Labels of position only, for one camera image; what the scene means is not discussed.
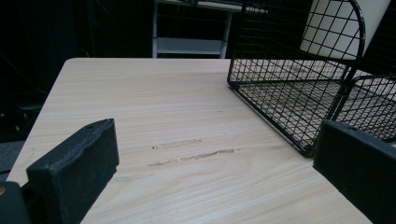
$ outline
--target black object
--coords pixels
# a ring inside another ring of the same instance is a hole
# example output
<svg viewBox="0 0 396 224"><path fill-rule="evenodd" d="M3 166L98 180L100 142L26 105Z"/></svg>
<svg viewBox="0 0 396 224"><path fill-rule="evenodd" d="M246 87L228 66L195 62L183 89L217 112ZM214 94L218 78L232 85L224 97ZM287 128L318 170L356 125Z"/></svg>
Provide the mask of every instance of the black object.
<svg viewBox="0 0 396 224"><path fill-rule="evenodd" d="M46 96L41 93L26 92L6 94L3 99L5 107L0 103L0 143L26 140Z"/></svg>
<svg viewBox="0 0 396 224"><path fill-rule="evenodd" d="M119 162L114 119L83 127L27 168L29 182L21 193L30 221L81 222L116 173ZM19 209L25 206L21 201L11 200L2 202L0 207L11 203L17 203L14 205ZM15 213L2 212L0 223L16 223L3 220L15 217L17 212L18 209Z"/></svg>
<svg viewBox="0 0 396 224"><path fill-rule="evenodd" d="M396 32L390 31L394 26L384 29L394 23L394 16L389 16L394 8L387 10L362 57L365 33L358 4L355 0L328 2L342 3L343 10L350 8L349 17L310 11L312 1L247 0L227 78L230 87L305 156L313 155L312 146L324 119L350 124L386 142L396 140L396 58L381 57L384 49L395 46ZM309 42L304 32L311 27L307 22L314 14L324 21L355 24L348 24L349 35L318 31L338 36L333 47L311 40L318 49L338 51L336 41L350 39L351 45L358 44L355 60L344 60L350 56L347 48L341 52L342 59L300 49L303 41Z"/></svg>
<svg viewBox="0 0 396 224"><path fill-rule="evenodd" d="M352 126L325 120L314 168L374 223L396 223L396 148Z"/></svg>
<svg viewBox="0 0 396 224"><path fill-rule="evenodd" d="M17 183L0 183L0 223L30 223Z"/></svg>

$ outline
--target wire mesh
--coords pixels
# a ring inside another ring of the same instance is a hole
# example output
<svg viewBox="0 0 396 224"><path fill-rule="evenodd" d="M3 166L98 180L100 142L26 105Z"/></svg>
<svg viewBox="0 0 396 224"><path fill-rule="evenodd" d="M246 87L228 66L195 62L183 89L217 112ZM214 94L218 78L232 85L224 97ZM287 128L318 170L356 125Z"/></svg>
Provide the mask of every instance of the wire mesh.
<svg viewBox="0 0 396 224"><path fill-rule="evenodd" d="M359 70L364 37L354 0L246 1L228 83L305 156L324 119L394 141L395 79Z"/></svg>

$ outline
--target dark background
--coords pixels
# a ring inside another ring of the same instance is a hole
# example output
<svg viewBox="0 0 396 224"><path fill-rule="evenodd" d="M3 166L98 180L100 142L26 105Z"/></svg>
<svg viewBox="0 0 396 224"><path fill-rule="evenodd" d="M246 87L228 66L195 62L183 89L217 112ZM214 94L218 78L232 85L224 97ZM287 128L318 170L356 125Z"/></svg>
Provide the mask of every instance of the dark background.
<svg viewBox="0 0 396 224"><path fill-rule="evenodd" d="M0 143L27 137L66 60L150 58L152 11L152 0L0 1ZM159 4L158 12L158 36L222 39L224 11Z"/></svg>

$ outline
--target light wood tabletop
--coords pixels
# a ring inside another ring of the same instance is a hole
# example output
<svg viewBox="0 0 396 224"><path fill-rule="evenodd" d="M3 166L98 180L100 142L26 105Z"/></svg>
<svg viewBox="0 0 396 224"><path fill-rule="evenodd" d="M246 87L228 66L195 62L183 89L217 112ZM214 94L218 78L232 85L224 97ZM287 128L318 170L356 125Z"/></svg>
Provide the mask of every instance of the light wood tabletop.
<svg viewBox="0 0 396 224"><path fill-rule="evenodd" d="M67 61L8 181L114 118L120 165L84 223L370 223L230 90L229 64Z"/></svg>

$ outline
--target metal wire rack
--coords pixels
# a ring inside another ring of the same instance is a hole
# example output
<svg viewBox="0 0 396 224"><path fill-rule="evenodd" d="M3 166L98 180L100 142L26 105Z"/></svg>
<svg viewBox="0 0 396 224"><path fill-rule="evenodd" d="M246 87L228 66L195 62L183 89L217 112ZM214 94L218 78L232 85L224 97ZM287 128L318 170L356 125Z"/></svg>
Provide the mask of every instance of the metal wire rack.
<svg viewBox="0 0 396 224"><path fill-rule="evenodd" d="M366 48L362 15L355 0L243 5L228 83L305 156L313 154L324 119L396 140L395 62L366 62L381 48L378 35Z"/></svg>

